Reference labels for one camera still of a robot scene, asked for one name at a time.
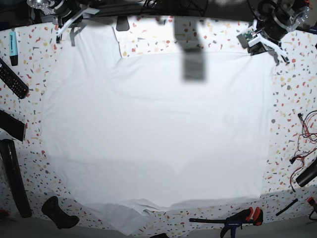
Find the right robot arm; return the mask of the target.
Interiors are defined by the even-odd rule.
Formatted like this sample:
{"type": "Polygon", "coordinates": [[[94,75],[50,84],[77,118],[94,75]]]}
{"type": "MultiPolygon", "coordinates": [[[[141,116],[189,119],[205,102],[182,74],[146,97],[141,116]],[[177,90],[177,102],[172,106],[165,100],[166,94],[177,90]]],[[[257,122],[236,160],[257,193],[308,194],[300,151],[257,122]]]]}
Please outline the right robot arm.
{"type": "Polygon", "coordinates": [[[91,7],[92,2],[89,0],[28,0],[27,4],[53,18],[53,24],[57,26],[55,34],[58,44],[62,40],[62,34],[71,28],[70,41],[73,47],[76,35],[74,28],[81,24],[85,16],[95,15],[100,11],[91,7]]]}

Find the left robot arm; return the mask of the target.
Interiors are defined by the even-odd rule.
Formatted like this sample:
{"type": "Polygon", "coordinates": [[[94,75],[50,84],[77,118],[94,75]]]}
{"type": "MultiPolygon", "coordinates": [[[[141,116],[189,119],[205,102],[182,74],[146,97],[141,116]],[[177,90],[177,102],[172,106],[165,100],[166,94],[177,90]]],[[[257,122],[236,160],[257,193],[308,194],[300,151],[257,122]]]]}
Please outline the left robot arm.
{"type": "Polygon", "coordinates": [[[247,42],[248,53],[258,55],[269,52],[276,64],[281,56],[289,64],[288,53],[282,49],[281,40],[305,22],[310,11],[308,0],[261,0],[256,8],[247,1],[253,13],[252,25],[242,33],[247,42]]]}

